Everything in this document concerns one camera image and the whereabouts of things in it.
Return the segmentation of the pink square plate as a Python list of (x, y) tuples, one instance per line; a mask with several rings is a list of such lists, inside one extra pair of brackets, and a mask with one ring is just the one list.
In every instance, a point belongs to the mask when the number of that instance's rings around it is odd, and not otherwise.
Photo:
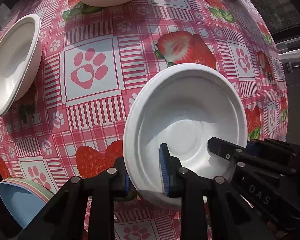
[(20, 178), (7, 178), (4, 179), (1, 183), (6, 183), (12, 186), (19, 186), (22, 189), (33, 193), (35, 196), (39, 197), (46, 203), (53, 197), (53, 193), (51, 191), (34, 181)]

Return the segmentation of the blue square plate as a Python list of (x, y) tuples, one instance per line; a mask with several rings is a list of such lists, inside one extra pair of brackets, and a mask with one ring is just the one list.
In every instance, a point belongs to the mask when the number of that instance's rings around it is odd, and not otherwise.
[(46, 204), (46, 201), (31, 190), (10, 182), (0, 182), (0, 197), (12, 217), (23, 229)]

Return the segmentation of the pink strawberry tablecloth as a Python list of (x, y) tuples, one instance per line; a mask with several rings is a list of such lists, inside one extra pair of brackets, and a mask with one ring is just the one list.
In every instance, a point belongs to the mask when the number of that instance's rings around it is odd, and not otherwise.
[(2, 178), (57, 192), (122, 154), (142, 87), (176, 63), (207, 63), (241, 98), (249, 139), (285, 140), (287, 85), (275, 43), (250, 0), (22, 0), (17, 20), (41, 20), (42, 60), (28, 94), (0, 117)]

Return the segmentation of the green square plate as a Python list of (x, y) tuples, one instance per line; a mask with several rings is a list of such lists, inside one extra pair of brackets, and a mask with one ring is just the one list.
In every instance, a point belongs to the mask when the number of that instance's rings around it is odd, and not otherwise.
[(41, 195), (45, 195), (47, 198), (51, 198), (54, 195), (53, 192), (45, 188), (43, 185), (31, 180), (20, 179), (20, 178), (7, 178), (5, 179), (5, 181), (17, 185), (22, 185), (27, 189), (31, 189), (37, 195), (39, 195), (40, 192)]

